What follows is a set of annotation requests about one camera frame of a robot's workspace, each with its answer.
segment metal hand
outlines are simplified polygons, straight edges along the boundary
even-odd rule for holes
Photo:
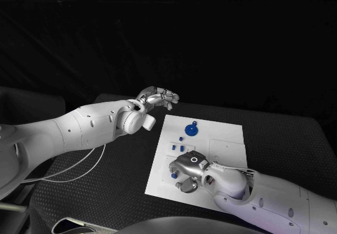
[[[168,89],[150,86],[142,91],[137,99],[146,105],[147,111],[150,111],[155,106],[165,106],[172,110],[172,103],[178,103],[179,95]]]

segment white cable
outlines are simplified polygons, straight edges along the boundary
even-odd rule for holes
[[[104,150],[103,150],[103,154],[101,154],[101,157],[100,157],[98,160],[97,160],[96,165],[93,166],[93,168],[91,168],[80,177],[77,177],[75,179],[67,180],[67,181],[55,181],[55,180],[49,180],[49,179],[42,179],[42,180],[44,180],[44,181],[49,181],[49,182],[55,182],[55,183],[65,183],[65,182],[71,182],[71,181],[80,179],[80,178],[81,178],[83,176],[85,176],[85,175],[91,172],[91,170],[96,168],[96,166],[97,166],[97,164],[98,164],[98,162],[100,162],[100,160],[101,160],[101,158],[103,158]]]
[[[57,176],[58,174],[67,172],[70,169],[72,169],[88,158],[88,156],[91,155],[91,153],[93,153],[94,150],[96,150],[96,148],[91,150],[91,152],[88,153],[88,155],[71,167],[68,167],[64,171],[61,171],[61,172],[58,172],[58,173],[55,173],[52,175],[48,175],[45,177],[41,177],[38,179],[26,179],[22,183],[36,182],[36,181],[39,181],[42,179],[51,178],[51,177]]]
[[[242,168],[242,167],[228,167],[228,166],[225,166],[225,165],[219,164],[218,162],[214,162],[214,163],[215,163],[217,165],[219,165],[219,166],[225,167],[225,168],[229,168],[229,169],[248,170],[248,171],[253,171],[253,172],[260,173],[257,170],[250,169],[250,168]]]

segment white paper sheet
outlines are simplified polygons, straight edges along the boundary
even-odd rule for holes
[[[185,128],[193,121],[196,121],[199,132],[196,136],[189,136],[185,133]],[[185,145],[183,152],[181,152],[181,145]],[[242,126],[166,115],[146,187],[147,195],[224,212],[218,208],[211,194],[202,187],[192,194],[186,194],[175,186],[189,176],[179,174],[179,178],[173,179],[170,177],[169,164],[188,150],[201,152],[211,162],[218,161],[228,166],[247,167]]]

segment mesh surface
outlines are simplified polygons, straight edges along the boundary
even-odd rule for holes
[[[96,103],[132,99],[103,94]],[[319,123],[313,118],[261,113],[179,103],[173,110],[156,107],[152,131],[140,129],[107,145],[96,169],[68,183],[42,181],[32,208],[49,229],[65,217],[120,230],[132,224],[165,216],[195,216],[257,227],[229,214],[145,194],[166,114],[244,126],[248,166],[281,177],[314,193],[337,199],[337,158]],[[88,171],[101,155],[100,147],[88,159],[54,180],[68,180]],[[72,166],[87,155],[75,151],[58,156],[49,174]],[[34,218],[35,233],[39,232]]]

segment small blue piece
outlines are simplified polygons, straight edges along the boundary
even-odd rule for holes
[[[196,121],[193,121],[193,123],[186,126],[185,132],[192,137],[198,134],[198,122]]]

